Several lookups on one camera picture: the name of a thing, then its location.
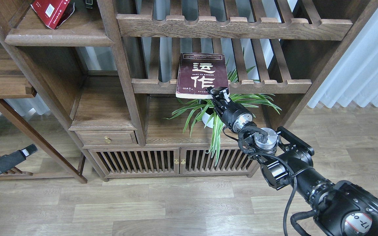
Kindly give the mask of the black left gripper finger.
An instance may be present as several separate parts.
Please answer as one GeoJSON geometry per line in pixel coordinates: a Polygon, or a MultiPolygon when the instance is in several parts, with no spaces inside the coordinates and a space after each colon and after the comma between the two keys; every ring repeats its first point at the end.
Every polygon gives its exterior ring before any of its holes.
{"type": "Polygon", "coordinates": [[[23,155],[23,157],[28,157],[38,151],[35,144],[31,144],[23,149],[20,149],[20,153],[23,155]]]}

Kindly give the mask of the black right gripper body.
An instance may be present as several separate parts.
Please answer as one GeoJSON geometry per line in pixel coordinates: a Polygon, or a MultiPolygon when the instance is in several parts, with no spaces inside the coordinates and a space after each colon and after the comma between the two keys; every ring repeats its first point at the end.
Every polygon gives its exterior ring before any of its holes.
{"type": "Polygon", "coordinates": [[[233,102],[228,95],[215,94],[211,100],[215,112],[232,132],[240,132],[247,123],[253,121],[253,114],[242,104],[233,102]]]}

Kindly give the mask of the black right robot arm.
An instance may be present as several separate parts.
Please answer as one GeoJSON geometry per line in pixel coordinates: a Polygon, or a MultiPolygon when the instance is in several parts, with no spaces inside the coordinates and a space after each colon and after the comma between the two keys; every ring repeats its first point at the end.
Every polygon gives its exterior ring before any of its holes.
{"type": "Polygon", "coordinates": [[[226,87],[208,87],[214,109],[222,122],[237,133],[240,150],[261,165],[270,187],[293,187],[286,209],[298,192],[311,206],[310,211],[290,217],[293,228],[302,236],[307,232],[297,221],[313,218],[330,236],[378,236],[378,199],[362,187],[342,180],[333,183],[313,167],[314,149],[284,127],[258,128],[252,114],[234,103],[226,87]]]}

